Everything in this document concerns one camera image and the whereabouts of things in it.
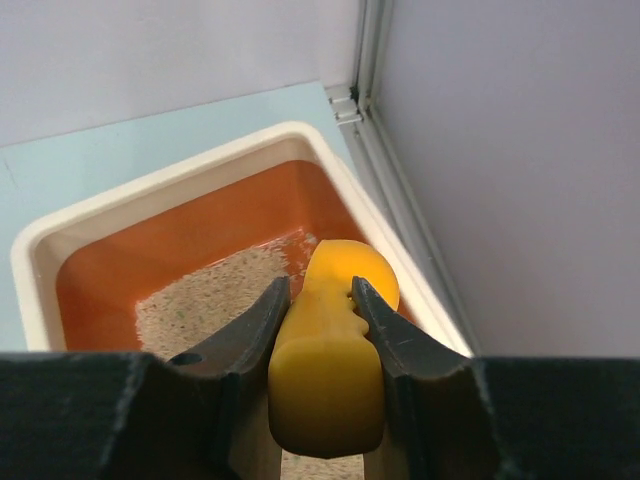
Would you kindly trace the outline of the white orange litter box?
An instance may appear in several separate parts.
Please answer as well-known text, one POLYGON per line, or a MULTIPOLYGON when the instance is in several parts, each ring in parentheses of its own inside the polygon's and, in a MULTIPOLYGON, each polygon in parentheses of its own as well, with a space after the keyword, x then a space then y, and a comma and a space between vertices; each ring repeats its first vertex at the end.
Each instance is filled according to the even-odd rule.
POLYGON ((360 181, 302 122, 260 130, 26 227, 11 264, 27 353, 153 354, 137 338, 137 301, 233 253, 299 231, 373 246, 394 269, 404 318, 470 354, 360 181))

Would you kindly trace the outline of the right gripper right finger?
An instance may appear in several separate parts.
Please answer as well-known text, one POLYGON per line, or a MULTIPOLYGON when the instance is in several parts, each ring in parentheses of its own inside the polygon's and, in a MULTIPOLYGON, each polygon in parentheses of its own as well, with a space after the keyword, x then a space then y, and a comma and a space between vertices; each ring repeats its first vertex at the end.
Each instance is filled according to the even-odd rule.
POLYGON ((384 374, 386 428, 369 479, 635 479, 635 358, 468 358, 394 311, 364 279, 352 294, 384 374))

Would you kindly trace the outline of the orange plastic scoop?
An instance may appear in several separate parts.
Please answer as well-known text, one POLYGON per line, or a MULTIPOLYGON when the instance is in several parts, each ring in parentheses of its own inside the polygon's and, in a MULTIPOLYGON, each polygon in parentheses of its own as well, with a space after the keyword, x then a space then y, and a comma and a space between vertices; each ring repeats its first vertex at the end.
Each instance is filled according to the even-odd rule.
POLYGON ((383 373, 353 300, 356 277, 398 308, 398 280, 382 254, 359 241, 323 240, 278 332, 268 366, 269 425, 293 454, 344 457, 382 440, 383 373))

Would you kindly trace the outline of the clean litter grains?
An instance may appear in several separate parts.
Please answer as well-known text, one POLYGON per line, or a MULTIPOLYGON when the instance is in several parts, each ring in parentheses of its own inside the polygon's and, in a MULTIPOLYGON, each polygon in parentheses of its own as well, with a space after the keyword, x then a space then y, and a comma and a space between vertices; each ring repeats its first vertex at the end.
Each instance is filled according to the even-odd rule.
MULTIPOLYGON (((201 343, 245 312, 277 277, 300 286, 318 239, 301 231, 243 249, 188 273, 135 304, 142 349, 168 360, 201 343)), ((231 450, 242 479, 362 479, 360 455, 333 460, 286 453, 269 430, 267 396, 255 391, 231 450)))

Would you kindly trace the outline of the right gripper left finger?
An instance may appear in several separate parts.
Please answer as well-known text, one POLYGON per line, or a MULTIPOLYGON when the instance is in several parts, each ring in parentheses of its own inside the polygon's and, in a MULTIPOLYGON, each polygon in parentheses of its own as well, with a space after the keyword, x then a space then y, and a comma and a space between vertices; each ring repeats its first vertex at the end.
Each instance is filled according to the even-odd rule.
POLYGON ((3 354, 2 477, 278 478, 267 369, 289 305, 280 277, 169 361, 144 352, 3 354))

